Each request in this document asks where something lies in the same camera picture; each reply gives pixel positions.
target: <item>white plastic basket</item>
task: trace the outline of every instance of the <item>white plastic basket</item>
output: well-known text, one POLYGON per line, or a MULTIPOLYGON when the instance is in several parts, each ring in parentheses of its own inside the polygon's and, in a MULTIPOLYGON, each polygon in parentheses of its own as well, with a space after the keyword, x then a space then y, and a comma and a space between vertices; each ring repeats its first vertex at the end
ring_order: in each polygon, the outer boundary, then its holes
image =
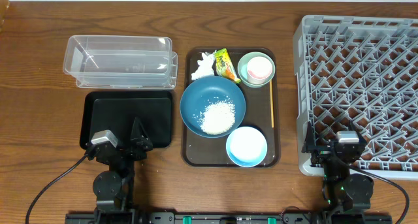
POLYGON ((305 16, 293 63, 302 173, 323 176, 301 153, 308 122, 316 143, 325 143, 352 120, 368 141, 359 168, 418 180, 418 20, 305 16))

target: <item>clear plastic container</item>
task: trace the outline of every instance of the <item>clear plastic container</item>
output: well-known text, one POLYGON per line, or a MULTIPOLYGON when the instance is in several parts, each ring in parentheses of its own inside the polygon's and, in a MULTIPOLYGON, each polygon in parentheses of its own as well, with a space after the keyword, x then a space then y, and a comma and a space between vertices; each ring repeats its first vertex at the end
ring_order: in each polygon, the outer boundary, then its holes
POLYGON ((63 71, 80 88, 173 89, 177 54, 166 37, 75 35, 63 71))

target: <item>yellow snack packet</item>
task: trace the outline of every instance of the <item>yellow snack packet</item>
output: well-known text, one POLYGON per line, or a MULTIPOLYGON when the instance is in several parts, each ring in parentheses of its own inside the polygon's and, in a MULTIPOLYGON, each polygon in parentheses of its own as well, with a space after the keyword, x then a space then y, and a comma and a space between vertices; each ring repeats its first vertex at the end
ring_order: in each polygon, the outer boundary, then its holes
POLYGON ((217 51, 215 58, 217 75, 228 78, 237 84, 241 83, 241 79, 236 76, 233 63, 226 48, 217 51))

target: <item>wooden table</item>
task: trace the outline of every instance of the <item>wooden table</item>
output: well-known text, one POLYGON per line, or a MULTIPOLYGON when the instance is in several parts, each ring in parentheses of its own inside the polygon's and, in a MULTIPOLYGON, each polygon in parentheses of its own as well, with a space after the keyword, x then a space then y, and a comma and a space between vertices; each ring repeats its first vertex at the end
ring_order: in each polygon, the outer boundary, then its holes
MULTIPOLYGON (((84 97, 62 64, 71 35, 170 37, 178 54, 174 132, 167 149, 136 164, 135 202, 178 212, 278 213, 295 205, 326 206, 320 177, 297 166, 297 83, 292 37, 307 14, 418 18, 418 4, 398 3, 18 3, 0 34, 0 223, 23 223, 37 193, 73 165, 84 97), (198 46, 262 46, 277 59, 281 160, 266 169, 193 168, 180 157, 188 51, 198 46)), ((65 214, 95 207, 92 183, 107 167, 85 161, 40 198, 31 223, 63 223, 65 214)), ((418 222, 417 182, 399 181, 411 197, 404 223, 418 222)), ((372 211, 396 221, 404 208, 397 189, 377 181, 372 211)))

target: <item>pile of white granules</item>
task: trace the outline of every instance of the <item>pile of white granules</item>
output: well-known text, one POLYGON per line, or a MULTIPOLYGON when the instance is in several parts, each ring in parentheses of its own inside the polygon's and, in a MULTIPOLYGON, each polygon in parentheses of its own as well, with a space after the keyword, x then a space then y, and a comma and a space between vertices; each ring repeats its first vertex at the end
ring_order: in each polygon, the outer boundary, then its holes
POLYGON ((228 101, 212 103, 201 112, 199 123, 209 135, 225 133, 235 123, 235 105, 228 101))

